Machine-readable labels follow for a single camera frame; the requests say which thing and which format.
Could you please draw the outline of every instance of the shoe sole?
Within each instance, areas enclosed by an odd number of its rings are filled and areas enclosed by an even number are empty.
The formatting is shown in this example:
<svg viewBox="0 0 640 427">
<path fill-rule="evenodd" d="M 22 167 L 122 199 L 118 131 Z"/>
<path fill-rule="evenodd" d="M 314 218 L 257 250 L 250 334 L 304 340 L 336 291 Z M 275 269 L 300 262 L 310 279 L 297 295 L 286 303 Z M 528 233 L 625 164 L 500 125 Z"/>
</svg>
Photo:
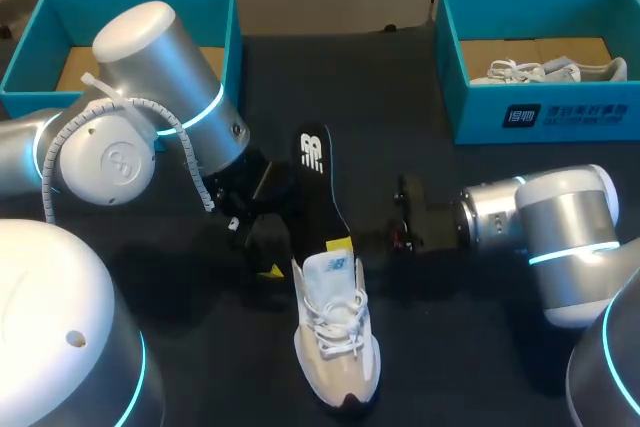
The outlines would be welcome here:
<svg viewBox="0 0 640 427">
<path fill-rule="evenodd" d="M 300 346 L 300 327 L 298 327 L 296 329 L 296 333 L 293 335 L 293 343 L 295 345 L 296 348 L 296 356 L 298 357 L 298 364 L 300 364 L 300 368 L 302 369 L 302 373 L 304 374 L 305 378 L 307 379 L 307 383 L 309 384 L 309 386 L 311 387 L 311 390 L 313 390 L 313 393 L 316 394 L 316 397 L 322 402 L 322 404 L 329 409 L 331 412 L 336 412 L 336 413 L 341 413 L 341 411 L 343 409 L 348 410 L 349 414 L 355 414 L 358 413 L 357 411 L 362 411 L 363 409 L 366 409 L 370 404 L 373 404 L 373 400 L 376 398 L 376 393 L 378 391 L 378 384 L 380 383 L 380 372 L 381 372 L 381 368 L 382 368 L 382 358 L 380 357 L 380 344 L 378 344 L 378 340 L 372 335 L 371 339 L 373 341 L 373 352 L 375 355 L 375 359 L 376 359 L 376 384 L 375 384 L 375 388 L 373 390 L 373 394 L 371 395 L 371 397 L 365 401 L 362 401 L 360 399 L 358 399 L 355 395 L 353 394 L 347 394 L 345 396 L 345 400 L 343 401 L 342 405 L 333 405 L 329 402 L 326 401 L 326 399 L 324 399 L 322 397 L 322 394 L 320 392 L 318 392 L 316 390 L 316 388 L 314 387 L 314 385 L 309 381 L 309 378 L 311 377 L 308 373 L 307 370 L 305 368 L 305 362 L 302 361 L 302 357 L 301 357 L 301 351 L 302 351 L 302 347 Z M 355 399 L 356 402 L 359 403 L 359 406 L 354 406 L 354 402 L 353 400 L 348 401 L 348 398 L 352 397 L 353 399 Z"/>
<path fill-rule="evenodd" d="M 335 200 L 329 129 L 315 122 L 303 124 L 293 138 L 291 161 L 298 204 L 284 220 L 293 256 L 298 265 L 303 265 L 312 255 L 332 250 L 332 241 L 349 239 L 349 227 Z"/>
</svg>

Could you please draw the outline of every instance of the white sneaker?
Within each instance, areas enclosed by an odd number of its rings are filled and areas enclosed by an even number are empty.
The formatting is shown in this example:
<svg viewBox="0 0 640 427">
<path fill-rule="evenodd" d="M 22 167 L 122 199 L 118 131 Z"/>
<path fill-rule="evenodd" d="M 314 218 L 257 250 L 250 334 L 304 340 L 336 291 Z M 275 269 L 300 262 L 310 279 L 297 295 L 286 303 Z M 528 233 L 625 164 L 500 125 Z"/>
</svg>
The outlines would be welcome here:
<svg viewBox="0 0 640 427">
<path fill-rule="evenodd" d="M 295 260 L 298 361 L 315 394 L 341 410 L 359 410 L 380 379 L 380 347 L 371 334 L 362 263 L 350 250 Z"/>
<path fill-rule="evenodd" d="M 582 65 L 567 57 L 546 64 L 520 64 L 513 60 L 491 63 L 487 77 L 473 79 L 471 84 L 527 84 L 560 82 L 623 82 L 627 80 L 627 63 L 621 57 L 607 65 Z"/>
</svg>

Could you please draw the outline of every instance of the blue box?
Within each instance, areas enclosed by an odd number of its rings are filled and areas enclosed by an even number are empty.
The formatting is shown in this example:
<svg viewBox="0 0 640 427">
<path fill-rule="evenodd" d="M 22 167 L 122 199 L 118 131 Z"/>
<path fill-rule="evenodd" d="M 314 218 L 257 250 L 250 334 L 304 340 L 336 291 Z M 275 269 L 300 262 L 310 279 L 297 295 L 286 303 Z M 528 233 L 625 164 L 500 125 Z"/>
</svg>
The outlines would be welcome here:
<svg viewBox="0 0 640 427">
<path fill-rule="evenodd" d="M 72 47 L 89 47 L 100 29 L 127 9 L 152 0 L 40 0 L 0 84 L 9 116 L 66 108 L 82 92 L 55 92 Z M 235 0 L 161 0 L 200 47 L 224 47 L 225 93 L 237 105 L 242 35 Z"/>
<path fill-rule="evenodd" d="M 470 85 L 461 41 L 561 37 L 602 37 L 629 81 Z M 640 139 L 640 0 L 440 0 L 435 52 L 457 144 Z"/>
</svg>

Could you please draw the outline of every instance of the cable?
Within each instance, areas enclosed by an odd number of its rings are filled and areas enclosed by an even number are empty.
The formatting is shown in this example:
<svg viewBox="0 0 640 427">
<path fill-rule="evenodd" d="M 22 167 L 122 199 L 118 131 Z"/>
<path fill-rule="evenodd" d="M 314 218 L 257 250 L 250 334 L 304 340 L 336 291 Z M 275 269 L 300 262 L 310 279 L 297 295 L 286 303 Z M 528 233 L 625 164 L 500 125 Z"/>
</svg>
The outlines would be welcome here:
<svg viewBox="0 0 640 427">
<path fill-rule="evenodd" d="M 182 142 L 182 147 L 184 149 L 184 153 L 187 157 L 187 167 L 189 168 L 189 173 L 191 174 L 191 179 L 193 180 L 193 184 L 202 199 L 202 204 L 207 212 L 212 212 L 215 208 L 215 204 L 213 200 L 211 200 L 211 195 L 207 191 L 204 183 L 202 182 L 202 177 L 200 176 L 200 171 L 198 170 L 198 163 L 196 161 L 196 157 L 193 152 L 193 147 L 191 146 L 191 140 L 189 136 L 184 130 L 184 127 L 180 123 L 180 121 L 173 115 L 169 110 L 164 108 L 162 105 L 153 102 L 147 99 L 127 99 L 130 101 L 134 107 L 138 109 L 147 109 L 152 110 L 162 116 L 171 127 L 176 130 L 180 141 Z M 52 189 L 52 177 L 53 177 L 53 169 L 55 167 L 55 161 L 60 152 L 60 149 L 64 145 L 71 135 L 77 131 L 84 124 L 89 122 L 90 120 L 100 117 L 102 115 L 108 114 L 110 112 L 116 112 L 118 110 L 123 109 L 122 106 L 116 105 L 113 102 L 106 102 L 103 105 L 96 105 L 90 110 L 85 110 L 71 119 L 67 125 L 65 125 L 62 130 L 56 135 L 53 142 L 49 146 L 49 150 L 47 151 L 47 155 L 44 160 L 44 165 L 42 167 L 42 203 L 44 205 L 44 214 L 45 220 L 49 224 L 55 224 L 55 216 L 53 213 L 53 203 L 51 198 L 51 189 Z"/>
</svg>

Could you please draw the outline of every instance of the yellow tag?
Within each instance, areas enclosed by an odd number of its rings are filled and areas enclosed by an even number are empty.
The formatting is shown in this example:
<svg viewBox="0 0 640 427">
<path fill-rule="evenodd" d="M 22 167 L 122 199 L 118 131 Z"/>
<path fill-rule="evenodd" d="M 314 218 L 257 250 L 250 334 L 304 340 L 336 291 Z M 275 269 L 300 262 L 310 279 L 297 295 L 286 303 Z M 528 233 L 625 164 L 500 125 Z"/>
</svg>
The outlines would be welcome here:
<svg viewBox="0 0 640 427">
<path fill-rule="evenodd" d="M 278 266 L 276 264 L 273 264 L 271 266 L 271 272 L 260 272 L 258 275 L 261 275 L 262 277 L 266 277 L 267 279 L 282 279 L 282 278 L 284 278 L 284 275 L 282 275 L 282 272 L 280 271 L 280 269 L 278 268 Z"/>
<path fill-rule="evenodd" d="M 328 240 L 327 252 L 332 250 L 350 250 L 353 252 L 353 244 L 351 243 L 351 237 L 345 237 L 344 239 Z"/>
</svg>

